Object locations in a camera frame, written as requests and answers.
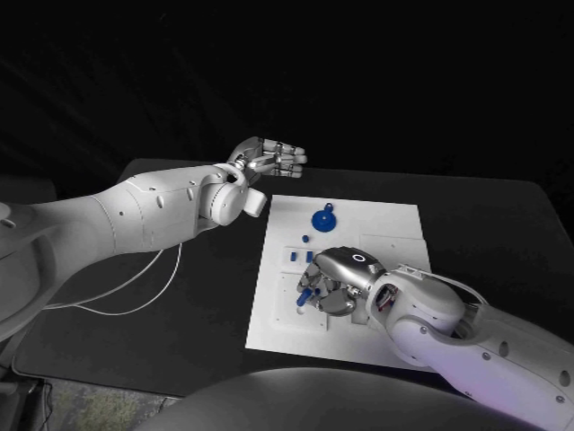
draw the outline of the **black background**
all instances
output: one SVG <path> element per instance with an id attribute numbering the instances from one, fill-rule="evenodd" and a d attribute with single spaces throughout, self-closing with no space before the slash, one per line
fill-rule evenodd
<path id="1" fill-rule="evenodd" d="M 315 167 L 536 181 L 574 241 L 574 2 L 413 8 L 0 14 L 0 173 L 73 198 L 265 136 Z"/>

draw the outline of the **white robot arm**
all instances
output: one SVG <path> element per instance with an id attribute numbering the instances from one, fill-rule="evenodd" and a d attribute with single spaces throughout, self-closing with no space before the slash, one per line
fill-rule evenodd
<path id="1" fill-rule="evenodd" d="M 0 202 L 0 341 L 28 324 L 64 282 L 123 253 L 161 251 L 259 216 L 260 175 L 298 178 L 302 148 L 247 139 L 229 163 L 135 175 L 96 194 L 40 205 Z"/>
<path id="2" fill-rule="evenodd" d="M 547 430 L 574 430 L 574 346 L 511 314 L 465 304 L 439 276 L 407 265 L 387 271 L 341 247 L 314 259 L 298 286 L 306 306 L 334 316 L 366 300 L 368 326 L 397 356 L 430 366 L 475 401 Z"/>

